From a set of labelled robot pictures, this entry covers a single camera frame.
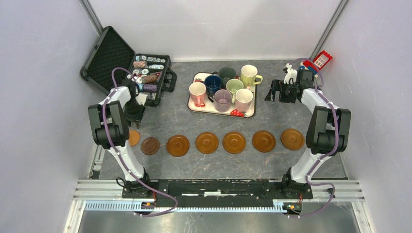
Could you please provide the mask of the dark walnut coaster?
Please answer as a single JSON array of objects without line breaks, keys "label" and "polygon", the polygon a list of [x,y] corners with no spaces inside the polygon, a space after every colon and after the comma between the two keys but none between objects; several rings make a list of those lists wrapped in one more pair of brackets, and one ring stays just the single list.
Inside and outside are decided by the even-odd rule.
[{"label": "dark walnut coaster", "polygon": [[141,143],[141,151],[145,155],[153,155],[159,151],[160,142],[155,137],[148,137]]}]

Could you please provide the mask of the brown grooved wooden coaster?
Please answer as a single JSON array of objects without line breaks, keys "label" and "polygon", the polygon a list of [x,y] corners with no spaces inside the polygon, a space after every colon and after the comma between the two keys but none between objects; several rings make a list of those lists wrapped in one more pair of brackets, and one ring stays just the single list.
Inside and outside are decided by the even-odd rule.
[{"label": "brown grooved wooden coaster", "polygon": [[168,139],[166,147],[171,156],[181,157],[189,151],[190,143],[184,135],[178,134]]},{"label": "brown grooved wooden coaster", "polygon": [[204,132],[197,136],[195,145],[199,152],[203,154],[211,154],[217,150],[219,140],[214,133]]},{"label": "brown grooved wooden coaster", "polygon": [[238,154],[244,151],[246,139],[239,132],[229,132],[223,137],[223,148],[231,154]]},{"label": "brown grooved wooden coaster", "polygon": [[274,135],[268,131],[258,131],[252,137],[253,147],[263,153],[271,152],[276,146]]},{"label": "brown grooved wooden coaster", "polygon": [[303,134],[296,129],[286,129],[281,134],[282,145],[289,150],[299,150],[305,144]]}]

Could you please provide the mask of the white strawberry print tray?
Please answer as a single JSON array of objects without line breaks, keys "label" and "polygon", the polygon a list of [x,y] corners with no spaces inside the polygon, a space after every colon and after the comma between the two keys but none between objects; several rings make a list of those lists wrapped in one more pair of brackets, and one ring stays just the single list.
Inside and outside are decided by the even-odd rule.
[{"label": "white strawberry print tray", "polygon": [[200,107],[197,106],[194,101],[189,97],[188,99],[188,108],[193,112],[204,113],[204,114],[214,114],[219,116],[227,116],[227,117],[240,117],[240,118],[252,118],[256,112],[256,90],[257,86],[253,86],[251,91],[253,92],[253,98],[249,109],[244,112],[240,113],[236,110],[235,104],[231,104],[231,107],[225,112],[218,112],[215,108],[213,103],[207,99],[204,101]]}]

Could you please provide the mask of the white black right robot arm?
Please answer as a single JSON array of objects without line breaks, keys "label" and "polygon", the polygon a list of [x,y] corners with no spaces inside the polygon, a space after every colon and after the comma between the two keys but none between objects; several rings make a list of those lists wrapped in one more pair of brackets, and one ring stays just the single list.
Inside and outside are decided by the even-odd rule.
[{"label": "white black right robot arm", "polygon": [[312,116],[306,133],[307,149],[300,160],[283,175],[281,193],[287,198],[306,192],[311,177],[329,158],[343,152],[348,143],[351,112],[328,100],[320,85],[314,85],[315,74],[309,69],[283,68],[285,78],[273,80],[266,100],[295,103],[308,107]]}]

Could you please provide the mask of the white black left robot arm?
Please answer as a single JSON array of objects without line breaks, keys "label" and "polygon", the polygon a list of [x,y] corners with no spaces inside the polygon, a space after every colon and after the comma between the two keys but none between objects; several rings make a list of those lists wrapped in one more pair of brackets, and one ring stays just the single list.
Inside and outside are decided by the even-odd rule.
[{"label": "white black left robot arm", "polygon": [[123,80],[104,100],[89,106],[87,111],[94,142],[113,155],[124,173],[124,178],[116,178],[117,184],[123,188],[124,196],[150,196],[153,185],[129,143],[131,123],[127,117],[130,112],[133,116],[138,111],[136,83],[130,79]]}]

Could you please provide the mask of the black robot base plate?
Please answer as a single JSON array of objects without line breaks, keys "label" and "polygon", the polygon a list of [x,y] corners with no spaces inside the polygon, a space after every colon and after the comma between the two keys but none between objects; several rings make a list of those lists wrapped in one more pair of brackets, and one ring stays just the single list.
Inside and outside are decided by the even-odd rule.
[{"label": "black robot base plate", "polygon": [[122,185],[124,199],[154,199],[154,207],[271,207],[274,200],[313,198],[309,184],[271,179],[151,180]]}]

